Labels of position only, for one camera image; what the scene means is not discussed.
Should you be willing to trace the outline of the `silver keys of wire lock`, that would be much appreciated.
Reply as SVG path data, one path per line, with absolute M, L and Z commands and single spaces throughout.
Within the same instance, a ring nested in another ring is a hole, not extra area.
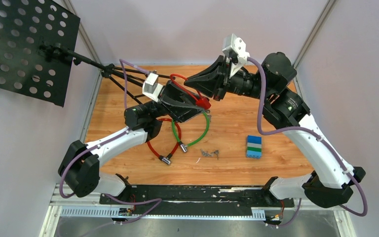
M 207 112 L 206 112 L 206 115 L 207 115 L 207 118 L 208 118 L 209 122 L 211 122 L 211 120 L 212 120 L 212 116 L 211 116 L 210 112 L 207 111 Z

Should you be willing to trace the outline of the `green cable lock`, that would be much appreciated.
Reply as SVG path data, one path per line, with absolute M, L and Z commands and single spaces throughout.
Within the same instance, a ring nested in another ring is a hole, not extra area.
M 210 127 L 210 122 L 207 118 L 207 115 L 206 115 L 206 112 L 203 113 L 204 114 L 204 117 L 206 119 L 206 126 L 205 126 L 205 129 L 203 131 L 203 133 L 197 138 L 195 139 L 194 141 L 188 143 L 188 144 L 184 144 L 182 141 L 181 141 L 181 138 L 179 137 L 179 134 L 177 132 L 177 125 L 175 123 L 174 120 L 172 120 L 172 132 L 173 132 L 173 135 L 176 139 L 176 141 L 178 142 L 178 145 L 179 147 L 181 148 L 181 150 L 184 152 L 184 153 L 187 153 L 188 152 L 188 146 L 193 146 L 195 145 L 196 143 L 200 142 L 206 135 L 207 135 L 207 132 L 209 130 L 209 127 Z

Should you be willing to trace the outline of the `red cable lock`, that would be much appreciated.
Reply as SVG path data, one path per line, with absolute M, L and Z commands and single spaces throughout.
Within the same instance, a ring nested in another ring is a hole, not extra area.
M 160 118 L 159 121 L 169 121 L 171 122 L 172 125 L 175 126 L 176 130 L 177 130 L 177 134 L 178 134 L 178 138 L 176 138 L 177 142 L 174 146 L 174 148 L 171 150 L 171 152 L 167 155 L 167 156 L 162 156 L 160 155 L 154 148 L 153 146 L 151 145 L 150 141 L 147 142 L 147 146 L 148 148 L 150 149 L 150 151 L 163 163 L 165 163 L 166 165 L 170 165 L 171 164 L 171 158 L 173 156 L 173 154 L 176 152 L 176 150 L 178 149 L 178 147 L 180 146 L 180 139 L 182 137 L 182 130 L 181 130 L 181 127 L 178 125 L 177 122 L 173 122 L 171 118 Z

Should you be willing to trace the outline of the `silver keys of green lock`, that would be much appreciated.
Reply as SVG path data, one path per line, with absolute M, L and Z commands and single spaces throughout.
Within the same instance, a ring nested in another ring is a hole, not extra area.
M 219 150 L 215 150 L 215 151 L 211 152 L 210 155 L 215 156 L 216 159 L 219 159 Z

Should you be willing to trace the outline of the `silver keys of red lock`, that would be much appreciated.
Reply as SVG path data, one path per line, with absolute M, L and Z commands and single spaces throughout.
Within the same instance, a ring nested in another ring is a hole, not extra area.
M 206 152 L 206 151 L 204 151 L 202 149 L 200 151 L 201 151 L 201 154 L 202 154 L 203 157 L 210 157 L 211 156 L 211 154 L 209 152 Z

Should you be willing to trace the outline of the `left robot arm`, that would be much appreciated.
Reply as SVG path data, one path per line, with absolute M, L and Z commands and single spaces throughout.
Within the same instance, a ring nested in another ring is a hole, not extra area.
M 132 192 L 125 181 L 100 168 L 117 155 L 155 138 L 162 126 L 159 117 L 185 122 L 211 106 L 201 93 L 193 93 L 171 80 L 166 85 L 145 82 L 142 94 L 150 101 L 125 109 L 125 128 L 87 144 L 80 140 L 70 144 L 58 174 L 60 183 L 67 184 L 73 195 L 82 198 L 92 192 L 105 193 L 120 204 L 128 203 Z

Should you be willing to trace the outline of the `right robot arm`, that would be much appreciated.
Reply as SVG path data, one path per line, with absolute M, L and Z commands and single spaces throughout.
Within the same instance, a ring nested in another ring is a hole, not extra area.
M 227 93 L 259 99 L 257 129 L 262 129 L 262 119 L 274 130 L 282 133 L 303 153 L 313 167 L 310 174 L 295 177 L 271 177 L 264 185 L 263 202 L 275 206 L 286 198 L 306 198 L 319 207 L 345 207 L 356 186 L 363 207 L 368 202 L 360 182 L 365 170 L 352 166 L 331 146 L 316 124 L 308 105 L 297 93 L 288 88 L 297 75 L 289 58 L 282 52 L 270 53 L 262 63 L 256 62 L 256 73 L 239 70 L 230 73 L 232 62 L 224 56 L 207 69 L 187 78 L 185 86 L 220 101 Z

